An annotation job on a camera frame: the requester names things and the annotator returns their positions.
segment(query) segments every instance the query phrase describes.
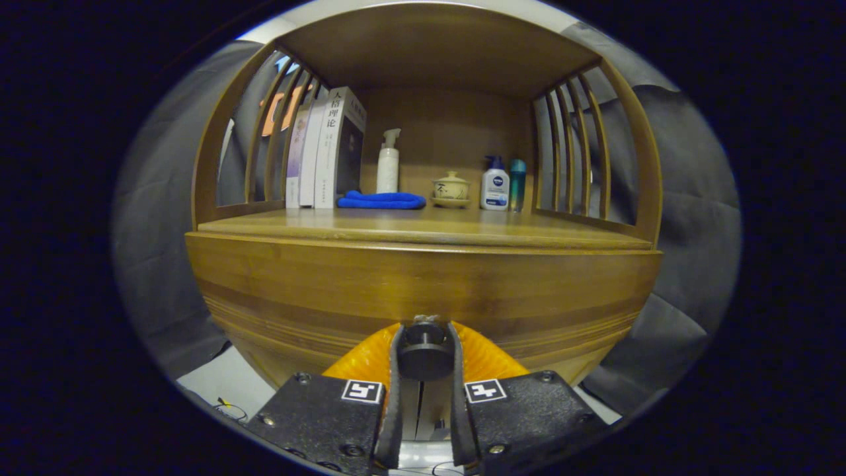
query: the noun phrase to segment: wooden shelf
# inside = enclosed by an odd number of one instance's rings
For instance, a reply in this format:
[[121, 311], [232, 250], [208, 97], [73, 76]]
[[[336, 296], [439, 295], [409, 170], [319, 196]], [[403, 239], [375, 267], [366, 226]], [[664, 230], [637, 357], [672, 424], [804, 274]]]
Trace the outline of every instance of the wooden shelf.
[[301, 26], [280, 42], [333, 86], [436, 87], [525, 100], [601, 59], [522, 19], [433, 3], [356, 9]]
[[580, 250], [648, 250], [649, 241], [531, 213], [435, 208], [281, 209], [200, 224], [200, 232], [312, 240]]

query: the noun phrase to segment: orange object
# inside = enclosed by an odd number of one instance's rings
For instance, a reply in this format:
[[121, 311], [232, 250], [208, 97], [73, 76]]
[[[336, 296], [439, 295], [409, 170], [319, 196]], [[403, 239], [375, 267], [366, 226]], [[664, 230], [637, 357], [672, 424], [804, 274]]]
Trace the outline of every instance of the orange object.
[[[293, 104], [299, 103], [299, 95], [303, 91], [303, 86], [297, 86], [294, 88], [294, 92], [291, 93], [291, 97], [294, 99], [292, 101]], [[308, 89], [306, 91], [311, 91], [311, 85], [308, 85]], [[273, 96], [271, 100], [271, 107], [270, 110], [267, 111], [267, 117], [265, 117], [264, 126], [261, 129], [261, 136], [267, 137], [273, 133], [273, 115], [276, 113], [276, 108], [279, 107], [279, 102], [285, 97], [285, 93], [278, 92], [276, 95]], [[264, 100], [259, 101], [259, 108], [264, 106]], [[288, 110], [285, 111], [285, 116], [282, 117], [282, 129], [285, 129], [291, 124], [291, 118], [294, 116], [294, 111], [296, 107], [292, 108], [291, 103], [288, 104]]]
[[[507, 379], [529, 373], [513, 357], [475, 330], [453, 321], [464, 351], [464, 382]], [[390, 390], [390, 351], [399, 323], [378, 330], [323, 373], [336, 379], [382, 382]]]
[[509, 379], [529, 371], [514, 357], [473, 329], [453, 321], [464, 351], [464, 382]]

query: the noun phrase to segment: teacup saucer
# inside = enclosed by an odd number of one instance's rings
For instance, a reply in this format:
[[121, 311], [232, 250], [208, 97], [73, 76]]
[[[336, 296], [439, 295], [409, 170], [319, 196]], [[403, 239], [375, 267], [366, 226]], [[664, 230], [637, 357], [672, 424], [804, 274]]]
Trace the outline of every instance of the teacup saucer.
[[456, 198], [437, 198], [434, 196], [431, 200], [436, 205], [440, 205], [445, 208], [464, 208], [470, 205], [469, 199], [459, 200]]

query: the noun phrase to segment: wooden cabinet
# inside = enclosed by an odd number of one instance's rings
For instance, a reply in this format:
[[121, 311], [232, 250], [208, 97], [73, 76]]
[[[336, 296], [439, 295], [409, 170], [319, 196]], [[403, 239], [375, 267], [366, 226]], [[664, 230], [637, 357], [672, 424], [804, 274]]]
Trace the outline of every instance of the wooden cabinet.
[[[299, 66], [283, 88], [277, 114], [330, 86], [351, 86], [367, 108], [364, 193], [375, 192], [382, 132], [401, 127], [400, 190], [430, 196], [431, 179], [458, 170], [472, 183], [470, 208], [285, 209], [282, 199], [256, 196], [261, 120], [250, 145], [244, 203], [218, 206], [217, 167], [227, 123], [274, 52], [291, 61], [267, 91], [266, 105], [286, 69]], [[585, 76], [593, 70], [616, 92], [634, 139], [634, 224], [607, 220], [610, 162]], [[291, 94], [298, 81], [312, 85], [309, 93]], [[540, 180], [545, 162], [533, 110], [538, 101], [553, 112], [547, 115], [553, 135], [547, 183]], [[258, 118], [266, 117], [267, 107]], [[596, 134], [592, 148], [587, 120]], [[574, 126], [579, 134], [571, 134]], [[285, 183], [289, 143], [288, 129], [272, 132], [264, 161], [267, 184]], [[527, 162], [522, 213], [478, 209], [483, 158], [492, 153]], [[589, 181], [574, 178], [576, 161], [584, 170], [591, 161], [599, 165], [598, 217], [572, 206], [574, 196], [589, 199]], [[552, 193], [553, 209], [540, 208], [544, 192]], [[296, 370], [322, 372], [366, 336], [417, 314], [466, 324], [527, 368], [554, 369], [575, 385], [626, 335], [649, 296], [661, 262], [655, 249], [661, 199], [649, 122], [625, 79], [601, 55], [481, 8], [388, 4], [291, 31], [238, 73], [197, 154], [194, 229], [186, 242], [215, 321], [274, 387]]]

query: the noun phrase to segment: white pump bottle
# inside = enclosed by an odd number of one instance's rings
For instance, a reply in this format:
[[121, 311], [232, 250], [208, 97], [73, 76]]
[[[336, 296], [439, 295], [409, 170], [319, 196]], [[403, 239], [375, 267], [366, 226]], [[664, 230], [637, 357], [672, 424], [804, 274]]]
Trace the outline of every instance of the white pump bottle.
[[376, 193], [396, 193], [399, 185], [399, 151], [393, 148], [400, 129], [386, 130], [376, 166]]

